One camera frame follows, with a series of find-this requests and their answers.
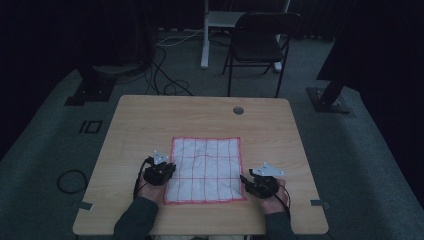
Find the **white cloth with red grid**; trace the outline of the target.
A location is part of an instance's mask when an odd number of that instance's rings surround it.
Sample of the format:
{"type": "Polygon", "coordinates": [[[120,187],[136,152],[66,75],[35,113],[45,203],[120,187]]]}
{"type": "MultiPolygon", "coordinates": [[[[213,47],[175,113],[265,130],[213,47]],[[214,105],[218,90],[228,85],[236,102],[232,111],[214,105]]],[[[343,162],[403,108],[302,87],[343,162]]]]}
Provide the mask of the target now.
{"type": "Polygon", "coordinates": [[[174,137],[165,204],[217,204],[245,201],[240,139],[174,137]]]}

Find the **black stand with square base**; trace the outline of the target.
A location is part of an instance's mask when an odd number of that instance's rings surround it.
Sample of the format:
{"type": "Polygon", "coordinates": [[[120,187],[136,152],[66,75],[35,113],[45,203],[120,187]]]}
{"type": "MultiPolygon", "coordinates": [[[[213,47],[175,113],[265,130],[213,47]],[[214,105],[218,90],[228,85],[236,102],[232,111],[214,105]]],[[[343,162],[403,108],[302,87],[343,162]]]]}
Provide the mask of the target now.
{"type": "Polygon", "coordinates": [[[67,98],[66,106],[83,106],[86,102],[108,102],[117,79],[100,75],[91,66],[77,68],[82,81],[73,96],[67,98]]]}

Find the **black folding chair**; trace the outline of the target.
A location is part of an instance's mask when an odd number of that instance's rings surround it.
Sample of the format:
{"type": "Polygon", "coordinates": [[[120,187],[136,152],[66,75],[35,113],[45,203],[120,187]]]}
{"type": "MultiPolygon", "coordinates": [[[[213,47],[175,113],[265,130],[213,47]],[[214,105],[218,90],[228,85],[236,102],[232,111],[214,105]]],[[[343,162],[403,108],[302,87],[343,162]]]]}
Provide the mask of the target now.
{"type": "Polygon", "coordinates": [[[231,95],[233,69],[265,67],[266,74],[275,63],[281,64],[275,98],[279,96],[290,41],[302,27],[298,13],[248,12],[236,22],[222,73],[229,70],[227,96],[231,95]]]}

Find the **person's left hand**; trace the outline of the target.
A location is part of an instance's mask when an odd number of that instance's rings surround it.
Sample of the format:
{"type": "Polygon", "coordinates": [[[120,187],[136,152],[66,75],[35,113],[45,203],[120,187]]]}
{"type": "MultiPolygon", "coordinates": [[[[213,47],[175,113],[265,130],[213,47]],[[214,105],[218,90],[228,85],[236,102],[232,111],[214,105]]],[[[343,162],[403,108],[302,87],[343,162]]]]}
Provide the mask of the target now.
{"type": "Polygon", "coordinates": [[[144,197],[156,204],[160,204],[163,200],[164,191],[164,185],[154,186],[148,183],[143,177],[140,177],[136,196],[144,197]]]}

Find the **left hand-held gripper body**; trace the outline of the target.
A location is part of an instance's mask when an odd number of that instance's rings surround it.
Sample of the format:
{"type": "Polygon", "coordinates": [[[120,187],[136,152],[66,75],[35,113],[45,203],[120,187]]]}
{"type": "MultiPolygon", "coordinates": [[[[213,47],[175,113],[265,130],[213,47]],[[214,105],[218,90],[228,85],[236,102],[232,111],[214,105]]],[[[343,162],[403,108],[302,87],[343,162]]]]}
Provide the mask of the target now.
{"type": "Polygon", "coordinates": [[[168,156],[154,151],[145,162],[149,164],[149,167],[144,170],[143,178],[151,185],[164,185],[171,179],[166,176],[167,164],[171,163],[168,156]]]}

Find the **round grey stand base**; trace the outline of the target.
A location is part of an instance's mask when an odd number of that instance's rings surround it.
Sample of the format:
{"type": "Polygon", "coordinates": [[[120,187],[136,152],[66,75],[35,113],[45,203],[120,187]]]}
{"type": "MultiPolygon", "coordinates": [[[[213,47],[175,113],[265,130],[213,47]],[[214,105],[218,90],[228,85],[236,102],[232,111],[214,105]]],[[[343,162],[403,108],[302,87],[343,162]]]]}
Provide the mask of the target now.
{"type": "Polygon", "coordinates": [[[102,65],[94,66],[94,70],[101,76],[114,78],[134,77],[145,72],[145,70],[140,65],[102,65]]]}

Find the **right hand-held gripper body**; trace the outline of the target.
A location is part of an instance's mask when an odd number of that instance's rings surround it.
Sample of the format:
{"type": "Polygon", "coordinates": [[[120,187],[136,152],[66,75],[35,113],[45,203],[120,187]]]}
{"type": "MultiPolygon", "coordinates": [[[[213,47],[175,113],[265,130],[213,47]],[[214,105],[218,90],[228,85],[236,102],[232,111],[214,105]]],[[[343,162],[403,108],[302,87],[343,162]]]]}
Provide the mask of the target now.
{"type": "Polygon", "coordinates": [[[274,167],[271,164],[263,163],[260,167],[253,169],[257,174],[255,184],[255,191],[252,194],[260,199],[266,199],[274,196],[279,190],[277,177],[284,175],[284,171],[274,167]]]}

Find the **white desk frame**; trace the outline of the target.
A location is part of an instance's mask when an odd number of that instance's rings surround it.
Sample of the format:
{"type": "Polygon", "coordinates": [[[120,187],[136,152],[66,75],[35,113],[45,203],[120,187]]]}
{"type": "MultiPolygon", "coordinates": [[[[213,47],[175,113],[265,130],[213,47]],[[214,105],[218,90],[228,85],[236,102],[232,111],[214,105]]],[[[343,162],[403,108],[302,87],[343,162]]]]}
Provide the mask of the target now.
{"type": "Polygon", "coordinates": [[[202,44],[202,55],[200,61],[200,67],[207,69],[209,67],[209,53],[210,53],[210,42],[209,42],[209,28],[210,27],[224,27],[233,28],[239,17],[243,15],[243,12],[233,11],[222,11],[222,10],[210,10],[209,1],[204,0],[204,14],[203,14],[203,44],[202,44]]]}

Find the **black slanted post with base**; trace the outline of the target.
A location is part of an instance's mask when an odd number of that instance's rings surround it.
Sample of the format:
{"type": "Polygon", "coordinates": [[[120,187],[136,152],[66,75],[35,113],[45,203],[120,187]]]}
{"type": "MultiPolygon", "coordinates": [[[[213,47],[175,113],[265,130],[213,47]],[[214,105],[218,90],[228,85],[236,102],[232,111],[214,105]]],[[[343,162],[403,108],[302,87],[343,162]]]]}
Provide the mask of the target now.
{"type": "Polygon", "coordinates": [[[349,114],[349,108],[341,99],[341,91],[348,82],[349,49],[348,36],[352,12],[358,0],[350,0],[345,16],[341,21],[341,30],[338,33],[332,49],[329,52],[321,70],[318,80],[328,80],[328,86],[323,88],[309,87],[307,92],[316,112],[349,114]]]}

